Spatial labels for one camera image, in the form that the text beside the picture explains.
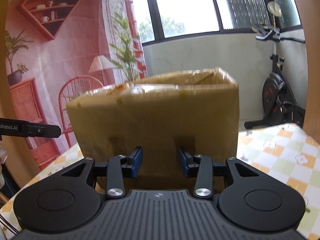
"artificial plant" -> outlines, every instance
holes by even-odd
[[[26,67],[26,64],[24,63],[17,64],[17,68],[22,74],[27,73],[29,71],[29,69]]]
[[[139,72],[141,72],[135,63],[138,59],[135,57],[134,49],[132,49],[132,42],[139,39],[139,36],[131,37],[129,22],[126,17],[114,12],[112,17],[116,24],[113,25],[117,37],[120,39],[120,45],[110,44],[116,50],[116,56],[120,62],[111,60],[111,62],[119,69],[121,69],[129,82],[137,80]]]
[[[27,41],[26,38],[28,36],[21,37],[22,33],[25,30],[26,29],[24,29],[22,32],[19,33],[19,35],[17,37],[14,37],[14,38],[12,38],[10,36],[8,31],[5,31],[5,56],[7,57],[8,61],[9,61],[11,73],[13,73],[12,61],[13,61],[14,55],[17,53],[17,51],[19,49],[28,50],[29,47],[26,45],[26,43],[34,42],[34,41]]]

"wicker cabinet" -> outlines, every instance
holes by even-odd
[[[11,86],[10,94],[19,120],[47,124],[39,101],[35,78]],[[26,141],[41,170],[60,155],[54,139],[29,137]]]

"metal screw cap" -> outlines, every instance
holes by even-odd
[[[195,193],[200,197],[206,197],[211,194],[211,190],[209,190],[208,188],[198,188],[196,189]]]
[[[111,188],[108,190],[108,195],[113,196],[113,197],[118,197],[123,194],[123,190],[119,188]]]

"checkered tablecloth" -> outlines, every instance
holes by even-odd
[[[73,146],[41,171],[27,185],[69,166],[83,158],[78,145]],[[237,158],[279,181],[295,188],[304,196],[307,211],[298,231],[309,240],[320,236],[320,146],[295,124],[283,124],[239,133]],[[14,197],[0,213],[21,230],[12,210]],[[13,234],[4,228],[8,239]]]

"lampshade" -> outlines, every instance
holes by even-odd
[[[116,68],[104,55],[95,56],[89,72],[101,71],[108,68]]]

